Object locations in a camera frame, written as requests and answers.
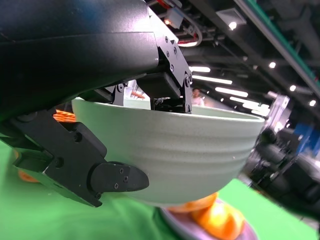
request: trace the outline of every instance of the black mounting bracket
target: black mounting bracket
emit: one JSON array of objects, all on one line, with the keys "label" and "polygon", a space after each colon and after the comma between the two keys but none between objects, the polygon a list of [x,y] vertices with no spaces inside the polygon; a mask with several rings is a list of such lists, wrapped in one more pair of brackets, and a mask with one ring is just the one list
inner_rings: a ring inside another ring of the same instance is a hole
[{"label": "black mounting bracket", "polygon": [[84,124],[59,123],[55,113],[42,110],[1,123],[0,140],[19,152],[17,168],[61,195],[94,207],[101,206],[103,192],[148,187],[147,175],[136,167],[106,162],[106,147]]}]

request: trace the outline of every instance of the purple plate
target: purple plate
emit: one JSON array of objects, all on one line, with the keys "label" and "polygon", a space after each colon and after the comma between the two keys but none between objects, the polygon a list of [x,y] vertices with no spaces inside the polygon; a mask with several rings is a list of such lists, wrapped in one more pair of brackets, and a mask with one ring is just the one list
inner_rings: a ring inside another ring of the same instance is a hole
[{"label": "purple plate", "polygon": [[[170,227],[184,240],[219,240],[207,233],[187,213],[173,213],[165,208],[160,208],[160,212]],[[258,240],[258,237],[246,222],[243,233],[236,240]]]}]

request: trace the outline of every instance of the red cable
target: red cable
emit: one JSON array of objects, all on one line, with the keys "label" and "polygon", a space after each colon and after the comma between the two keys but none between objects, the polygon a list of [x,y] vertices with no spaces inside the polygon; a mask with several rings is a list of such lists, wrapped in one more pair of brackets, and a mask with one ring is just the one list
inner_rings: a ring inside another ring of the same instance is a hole
[{"label": "red cable", "polygon": [[164,0],[157,0],[158,3],[165,9],[170,9],[170,6],[164,2]]}]

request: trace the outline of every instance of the ceiling beam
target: ceiling beam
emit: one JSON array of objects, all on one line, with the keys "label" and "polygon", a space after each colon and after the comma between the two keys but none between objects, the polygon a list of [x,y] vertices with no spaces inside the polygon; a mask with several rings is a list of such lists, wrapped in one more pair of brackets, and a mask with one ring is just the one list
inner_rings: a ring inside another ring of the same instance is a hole
[{"label": "ceiling beam", "polygon": [[[231,47],[230,50],[236,54],[239,58],[247,57],[246,53],[240,51],[237,47]],[[209,63],[221,63],[221,64],[239,64],[239,61],[231,56],[222,47],[211,47],[211,46],[197,46],[197,47],[184,47],[181,51],[188,62],[209,62]],[[256,58],[259,57],[264,65],[269,65],[271,62],[275,62],[277,66],[287,66],[290,64],[284,58],[262,58],[256,54],[249,56],[246,63],[249,65],[255,65]],[[310,67],[320,68],[320,58],[318,59],[305,59],[307,65]]]},{"label": "ceiling beam", "polygon": [[249,59],[253,59],[257,65],[259,65],[264,71],[266,71],[271,77],[286,90],[288,95],[293,96],[302,106],[307,108],[314,116],[320,120],[320,112],[309,108],[308,102],[305,98],[298,94],[293,94],[289,91],[291,86],[291,79],[297,78],[297,74],[292,74],[289,71],[282,70],[281,72],[276,69],[270,69],[263,59],[263,51],[265,50],[265,39],[259,38],[255,31],[250,28],[249,25],[237,27],[236,30],[230,31],[229,26],[219,18],[216,14],[213,4],[209,0],[189,0],[200,12],[202,12],[213,24],[215,24],[221,31],[223,31],[234,43],[236,43],[248,56]]},{"label": "ceiling beam", "polygon": [[314,59],[320,59],[320,40],[310,22],[311,10],[292,0],[271,0],[283,21],[278,22],[284,31],[293,30]]}]

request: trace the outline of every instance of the ceiling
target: ceiling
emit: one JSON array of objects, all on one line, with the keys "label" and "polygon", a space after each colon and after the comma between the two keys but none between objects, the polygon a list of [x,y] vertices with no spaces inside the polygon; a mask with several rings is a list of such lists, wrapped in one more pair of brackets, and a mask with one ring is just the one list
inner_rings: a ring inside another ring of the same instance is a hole
[{"label": "ceiling", "polygon": [[[147,0],[147,4],[160,17],[167,12],[156,0]],[[315,124],[320,122],[320,99],[301,79],[290,64],[282,57],[263,33],[246,16],[233,0],[180,0],[182,10],[196,22],[202,31],[203,40],[194,47],[181,47],[181,51],[190,66],[204,66],[210,72],[197,72],[197,75],[232,80],[225,85],[202,80],[193,80],[193,87],[200,88],[203,94],[220,100],[229,107],[250,113],[241,103],[229,99],[231,95],[215,91],[224,87],[248,93],[248,100],[270,105],[269,91],[290,97],[292,114],[290,121],[296,123],[301,114],[310,115]],[[257,4],[267,14],[270,21],[280,30],[288,43],[309,66],[316,76],[320,73],[320,0],[257,0]],[[245,20],[231,30],[217,12],[235,8]],[[179,41],[191,41],[184,31],[187,20],[180,29],[169,28]],[[275,62],[275,68],[269,63]],[[296,85],[298,91],[290,91]],[[309,106],[311,100],[318,104]]]}]

